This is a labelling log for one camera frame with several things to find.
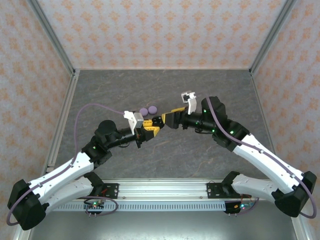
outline purple ball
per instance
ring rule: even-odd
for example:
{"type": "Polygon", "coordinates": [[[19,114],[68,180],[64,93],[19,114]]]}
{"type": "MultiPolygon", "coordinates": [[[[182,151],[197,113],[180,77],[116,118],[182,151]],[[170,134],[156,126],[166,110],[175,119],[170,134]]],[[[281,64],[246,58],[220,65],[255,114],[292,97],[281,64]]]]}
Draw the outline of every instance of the purple ball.
{"type": "Polygon", "coordinates": [[[146,108],[141,108],[139,113],[141,113],[141,115],[145,117],[148,115],[148,110],[146,108]]]}
{"type": "Polygon", "coordinates": [[[150,114],[156,114],[158,109],[155,107],[155,106],[150,106],[149,109],[148,109],[149,113],[150,114]]]}

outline gray marble floor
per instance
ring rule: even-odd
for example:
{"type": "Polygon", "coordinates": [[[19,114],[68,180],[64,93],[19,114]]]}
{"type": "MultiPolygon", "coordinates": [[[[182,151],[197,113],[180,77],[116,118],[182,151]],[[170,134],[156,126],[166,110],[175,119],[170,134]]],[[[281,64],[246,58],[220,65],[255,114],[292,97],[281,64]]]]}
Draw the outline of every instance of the gray marble floor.
{"type": "MultiPolygon", "coordinates": [[[[247,70],[82,70],[58,152],[56,165],[72,158],[75,117],[87,103],[100,103],[119,111],[138,111],[156,106],[165,113],[183,107],[181,93],[197,94],[198,110],[205,97],[218,96],[226,112],[270,149],[258,100],[247,70]]],[[[128,127],[123,116],[99,107],[89,107],[80,116],[77,139],[82,148],[90,141],[100,122],[113,120],[118,129],[128,127]]],[[[196,134],[193,129],[164,127],[140,149],[135,143],[114,148],[113,157],[95,172],[102,178],[215,178],[230,171],[247,176],[265,176],[249,162],[216,145],[211,135],[196,134]]]]}

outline gray surface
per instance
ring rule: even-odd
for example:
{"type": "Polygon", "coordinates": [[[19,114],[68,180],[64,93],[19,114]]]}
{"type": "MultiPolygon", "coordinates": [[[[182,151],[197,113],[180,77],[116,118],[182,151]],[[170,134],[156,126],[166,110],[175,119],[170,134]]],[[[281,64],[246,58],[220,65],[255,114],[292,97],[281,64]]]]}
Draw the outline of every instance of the gray surface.
{"type": "Polygon", "coordinates": [[[221,212],[52,212],[30,240],[296,240],[291,218],[269,202],[248,214],[221,212]]]}
{"type": "MultiPolygon", "coordinates": [[[[57,166],[74,154],[74,122],[78,110],[87,103],[100,103],[118,111],[139,111],[156,106],[158,113],[184,107],[181,93],[197,93],[198,110],[205,97],[218,96],[228,117],[248,128],[270,148],[258,100],[247,70],[81,70],[63,133],[57,166]]],[[[78,142],[82,148],[94,135],[100,122],[115,121],[117,128],[128,127],[123,116],[99,107],[89,107],[80,116],[78,142]]],[[[249,162],[218,146],[210,135],[193,129],[164,127],[140,149],[135,143],[114,148],[113,157],[97,168],[102,178],[216,178],[230,171],[249,177],[265,176],[249,162]]]]}

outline enclosure wall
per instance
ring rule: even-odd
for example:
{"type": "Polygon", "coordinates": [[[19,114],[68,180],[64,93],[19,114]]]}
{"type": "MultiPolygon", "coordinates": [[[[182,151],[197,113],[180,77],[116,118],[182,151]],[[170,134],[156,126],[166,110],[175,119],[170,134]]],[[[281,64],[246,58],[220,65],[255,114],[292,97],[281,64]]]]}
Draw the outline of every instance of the enclosure wall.
{"type": "MultiPolygon", "coordinates": [[[[276,153],[320,176],[320,5],[299,0],[254,75],[276,153]]],[[[320,206],[319,183],[314,190],[320,206]]],[[[320,215],[310,220],[320,239],[320,215]]]]}
{"type": "Polygon", "coordinates": [[[13,184],[39,177],[70,75],[26,0],[0,1],[0,239],[13,184]]]}
{"type": "Polygon", "coordinates": [[[40,0],[81,69],[249,69],[284,3],[40,0]]]}

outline patterned wallpaper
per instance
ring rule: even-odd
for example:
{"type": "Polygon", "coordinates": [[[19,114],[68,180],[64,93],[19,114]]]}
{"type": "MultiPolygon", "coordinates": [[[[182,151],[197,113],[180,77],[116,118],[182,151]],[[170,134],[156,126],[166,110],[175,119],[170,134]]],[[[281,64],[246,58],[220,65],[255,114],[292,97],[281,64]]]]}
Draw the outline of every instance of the patterned wallpaper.
{"type": "Polygon", "coordinates": [[[1,0],[0,16],[0,239],[9,240],[12,186],[41,174],[70,76],[26,0],[1,0]]]}
{"type": "MultiPolygon", "coordinates": [[[[297,1],[254,76],[277,154],[320,178],[320,4],[297,1]]],[[[320,208],[320,183],[314,191],[320,208]]],[[[320,239],[320,214],[309,221],[320,239]]]]}
{"type": "Polygon", "coordinates": [[[285,0],[40,0],[75,68],[248,69],[285,0]]]}

